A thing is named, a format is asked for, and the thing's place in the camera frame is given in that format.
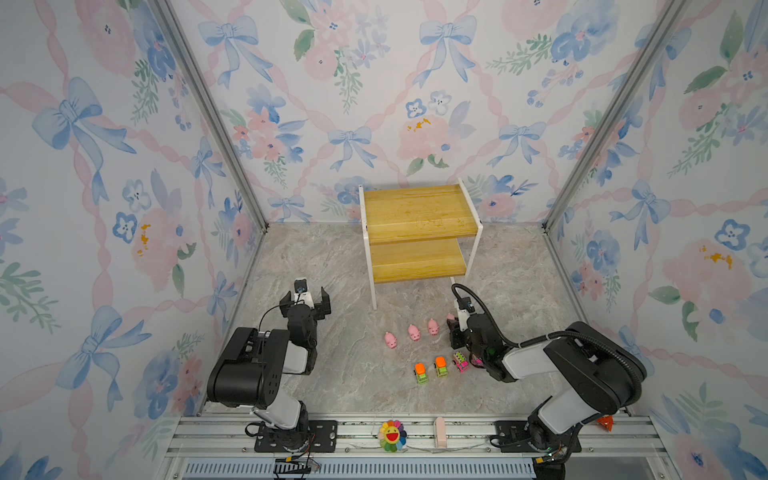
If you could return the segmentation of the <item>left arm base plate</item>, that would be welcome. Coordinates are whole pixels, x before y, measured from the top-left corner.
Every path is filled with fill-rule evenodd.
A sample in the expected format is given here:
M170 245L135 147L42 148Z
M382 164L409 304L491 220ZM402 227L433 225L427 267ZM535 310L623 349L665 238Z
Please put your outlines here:
M253 422L245 427L245 433L254 439L253 451L256 453L333 453L338 439L338 422L300 420L291 430Z

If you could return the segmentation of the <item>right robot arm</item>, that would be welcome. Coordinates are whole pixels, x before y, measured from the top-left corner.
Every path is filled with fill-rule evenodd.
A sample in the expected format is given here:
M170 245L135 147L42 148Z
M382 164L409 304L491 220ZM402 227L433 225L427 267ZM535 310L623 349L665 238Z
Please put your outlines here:
M504 453L540 453L542 463L564 462L575 451L585 425L640 399L648 376L642 361L588 324L576 321L564 330L518 343L502 333L474 291L454 283L451 292L458 309L458 315L447 320L451 346L466 349L470 364L502 383L544 373L558 373L567 382L524 422L510 427L497 423L496 433L488 438L492 447Z

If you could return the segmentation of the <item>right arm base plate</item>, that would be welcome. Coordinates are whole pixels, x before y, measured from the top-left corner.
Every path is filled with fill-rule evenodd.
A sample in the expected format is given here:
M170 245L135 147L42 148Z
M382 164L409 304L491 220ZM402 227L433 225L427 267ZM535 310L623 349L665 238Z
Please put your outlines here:
M495 421L494 428L489 442L503 453L553 455L578 450L578 434L583 425L577 423L560 434L553 433L543 424L524 420Z

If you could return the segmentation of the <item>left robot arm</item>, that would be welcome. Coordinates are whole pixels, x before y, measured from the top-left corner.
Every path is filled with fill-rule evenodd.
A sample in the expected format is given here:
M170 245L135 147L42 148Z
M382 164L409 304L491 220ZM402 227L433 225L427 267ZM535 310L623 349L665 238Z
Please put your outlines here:
M284 329L238 327L209 375L207 399L229 408L250 406L258 430L248 430L257 451L300 451L309 446L306 405L281 390L282 376L308 375L317 359L317 322L327 312L327 296L318 304L296 287L279 304Z

